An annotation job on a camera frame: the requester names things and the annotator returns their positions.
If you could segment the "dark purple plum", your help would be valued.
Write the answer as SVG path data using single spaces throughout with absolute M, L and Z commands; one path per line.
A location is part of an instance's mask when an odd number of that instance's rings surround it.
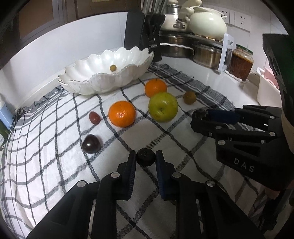
M 98 138 L 93 135 L 89 134 L 85 137 L 84 141 L 82 142 L 82 150 L 85 153 L 97 153 L 101 148 L 101 144 L 98 140 Z

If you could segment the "stainless steel pot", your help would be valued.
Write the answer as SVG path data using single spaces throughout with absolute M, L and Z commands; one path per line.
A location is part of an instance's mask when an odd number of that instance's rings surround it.
M 217 70 L 220 63 L 222 49 L 219 47 L 204 45 L 198 42 L 193 43 L 193 61 L 204 67 Z

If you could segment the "dark round plum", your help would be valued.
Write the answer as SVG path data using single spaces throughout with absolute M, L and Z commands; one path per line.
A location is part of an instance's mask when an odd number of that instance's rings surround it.
M 155 163 L 156 154 L 148 148 L 142 148 L 136 153 L 136 161 L 140 166 L 149 167 Z

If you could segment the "dark plum gripper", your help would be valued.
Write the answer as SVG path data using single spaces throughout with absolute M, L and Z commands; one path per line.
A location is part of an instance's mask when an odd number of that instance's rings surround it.
M 193 122 L 204 122 L 208 116 L 208 111 L 199 109 L 193 112 L 192 121 Z

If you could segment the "cream ceramic pot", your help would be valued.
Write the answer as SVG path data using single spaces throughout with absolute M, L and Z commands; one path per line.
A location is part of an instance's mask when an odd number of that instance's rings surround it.
M 202 1 L 186 1 L 178 13 L 178 19 L 187 17 L 188 26 L 195 35 L 222 40 L 227 33 L 224 21 L 227 16 L 218 10 L 201 7 L 201 4 Z

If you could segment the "brownish small fruit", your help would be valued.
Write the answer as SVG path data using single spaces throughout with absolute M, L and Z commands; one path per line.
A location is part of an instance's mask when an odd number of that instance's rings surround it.
M 187 91 L 183 96 L 183 100 L 187 105 L 192 105 L 196 102 L 196 99 L 196 94 L 192 91 Z

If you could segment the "smaller orange tangerine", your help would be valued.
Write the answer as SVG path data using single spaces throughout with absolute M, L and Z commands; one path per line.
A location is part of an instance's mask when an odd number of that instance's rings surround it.
M 145 84 L 144 91 L 146 96 L 151 98 L 158 93 L 167 92 L 167 85 L 163 80 L 154 78 Z

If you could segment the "green apple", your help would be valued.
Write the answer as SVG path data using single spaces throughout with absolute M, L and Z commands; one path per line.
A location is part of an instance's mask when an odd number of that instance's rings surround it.
M 177 99 L 168 92 L 162 92 L 150 98 L 148 111 L 157 122 L 170 122 L 178 112 Z

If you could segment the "red oblong date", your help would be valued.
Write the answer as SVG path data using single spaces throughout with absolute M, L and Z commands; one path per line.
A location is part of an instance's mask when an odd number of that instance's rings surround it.
M 100 123 L 101 118 L 100 118 L 100 116 L 98 115 L 98 113 L 96 113 L 96 112 L 90 112 L 90 113 L 89 113 L 89 120 L 90 120 L 90 122 L 91 122 L 92 124 L 97 125 L 97 124 Z

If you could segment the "large orange tangerine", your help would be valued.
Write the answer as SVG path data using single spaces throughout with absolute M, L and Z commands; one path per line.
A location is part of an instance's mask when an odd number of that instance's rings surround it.
M 128 127 L 136 119 L 136 110 L 128 101 L 117 101 L 109 108 L 109 120 L 117 127 Z

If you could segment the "white scalloped ceramic bowl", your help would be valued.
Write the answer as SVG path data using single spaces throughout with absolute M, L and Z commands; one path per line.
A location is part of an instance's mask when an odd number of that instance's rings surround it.
M 114 91 L 143 76 L 153 61 L 154 53 L 147 48 L 140 50 L 124 47 L 116 51 L 105 50 L 78 60 L 58 76 L 59 84 L 67 91 L 80 95 L 96 95 Z M 110 71 L 116 65 L 117 70 Z

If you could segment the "white enamel pot with lid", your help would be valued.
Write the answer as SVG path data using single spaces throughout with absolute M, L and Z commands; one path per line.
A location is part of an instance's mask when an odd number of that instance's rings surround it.
M 165 20 L 160 28 L 161 31 L 188 32 L 187 21 L 178 19 L 180 10 L 181 6 L 178 1 L 167 1 L 163 11 Z

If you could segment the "glass jar brown sauce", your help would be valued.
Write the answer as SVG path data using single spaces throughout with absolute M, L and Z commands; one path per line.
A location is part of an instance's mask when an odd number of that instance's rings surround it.
M 232 51 L 229 73 L 245 82 L 254 64 L 253 54 L 248 48 L 236 44 Z

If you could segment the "white wall power outlet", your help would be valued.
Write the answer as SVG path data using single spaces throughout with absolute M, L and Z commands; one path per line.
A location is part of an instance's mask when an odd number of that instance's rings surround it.
M 248 32 L 251 31 L 251 16 L 228 8 L 216 7 L 215 9 L 227 16 L 225 18 L 225 23 Z

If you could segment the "checkered white black cloth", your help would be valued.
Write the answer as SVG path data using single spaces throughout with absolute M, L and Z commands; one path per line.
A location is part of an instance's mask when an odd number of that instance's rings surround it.
M 148 112 L 144 86 L 154 77 L 162 78 L 179 105 L 167 123 L 156 122 Z M 187 91 L 196 94 L 192 105 L 183 100 Z M 134 106 L 132 125 L 117 127 L 109 120 L 109 108 L 117 101 Z M 161 150 L 166 161 L 192 180 L 215 181 L 258 223 L 267 201 L 264 187 L 218 162 L 214 140 L 190 128 L 196 109 L 233 107 L 226 96 L 167 64 L 152 64 L 144 76 L 108 95 L 87 97 L 58 87 L 21 112 L 10 132 L 1 159 L 3 219 L 17 238 L 25 238 L 78 181 L 96 182 L 115 171 L 132 150 L 148 148 Z M 90 122 L 90 112 L 98 113 L 99 124 Z M 89 134 L 101 144 L 97 153 L 82 150 Z

